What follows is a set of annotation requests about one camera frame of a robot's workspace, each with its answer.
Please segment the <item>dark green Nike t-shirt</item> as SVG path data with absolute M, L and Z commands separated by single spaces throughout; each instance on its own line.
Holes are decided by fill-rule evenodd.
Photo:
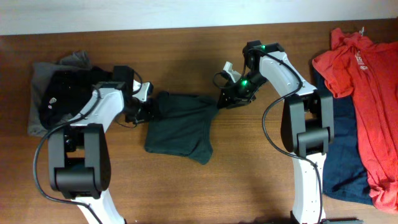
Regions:
M 210 96 L 163 91 L 156 102 L 160 116 L 148 125 L 146 152 L 187 157 L 207 164 L 213 153 L 210 128 L 218 114 L 216 101 Z

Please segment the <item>grey folded garment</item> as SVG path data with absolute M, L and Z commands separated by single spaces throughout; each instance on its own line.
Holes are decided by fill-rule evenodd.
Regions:
M 41 125 L 39 107 L 50 79 L 59 70 L 89 70 L 93 66 L 86 51 L 73 52 L 57 62 L 35 62 L 30 82 L 30 111 L 27 125 L 29 136 L 43 137 L 47 130 Z

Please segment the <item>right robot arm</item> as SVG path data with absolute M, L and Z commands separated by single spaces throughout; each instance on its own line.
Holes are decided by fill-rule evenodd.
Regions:
M 226 62 L 219 75 L 226 80 L 220 88 L 219 109 L 246 106 L 256 99 L 260 87 L 270 83 L 279 98 L 264 111 L 282 102 L 280 136 L 283 147 L 271 146 L 290 157 L 294 166 L 295 198 L 292 223 L 326 223 L 323 208 L 323 166 L 334 139 L 331 94 L 308 83 L 290 63 L 278 44 L 250 41 L 243 48 L 241 73 Z

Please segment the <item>blue garment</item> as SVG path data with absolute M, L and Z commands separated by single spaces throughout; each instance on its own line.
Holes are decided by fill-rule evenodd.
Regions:
M 333 98 L 334 140 L 323 168 L 323 193 L 345 202 L 372 205 L 367 171 L 358 151 L 352 97 Z

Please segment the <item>red garment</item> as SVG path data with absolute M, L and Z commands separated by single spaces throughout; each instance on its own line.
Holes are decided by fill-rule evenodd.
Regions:
M 358 149 L 373 205 L 397 213 L 397 42 L 331 32 L 330 50 L 313 59 L 335 98 L 351 96 Z

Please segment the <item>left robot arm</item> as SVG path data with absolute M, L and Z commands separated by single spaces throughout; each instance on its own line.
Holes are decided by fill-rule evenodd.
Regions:
M 115 66 L 110 81 L 98 82 L 81 111 L 51 129 L 48 142 L 49 180 L 60 192 L 58 203 L 76 205 L 88 223 L 125 223 L 112 200 L 111 162 L 105 133 L 123 114 L 127 123 L 152 120 L 157 108 L 153 84 L 128 66 Z

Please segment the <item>black folded garment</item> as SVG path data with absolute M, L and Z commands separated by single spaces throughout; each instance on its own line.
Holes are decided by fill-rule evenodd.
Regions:
M 92 96 L 92 86 L 110 81 L 112 73 L 93 67 L 90 70 L 57 70 L 44 91 L 39 119 L 45 129 L 61 122 L 64 116 L 76 116 Z

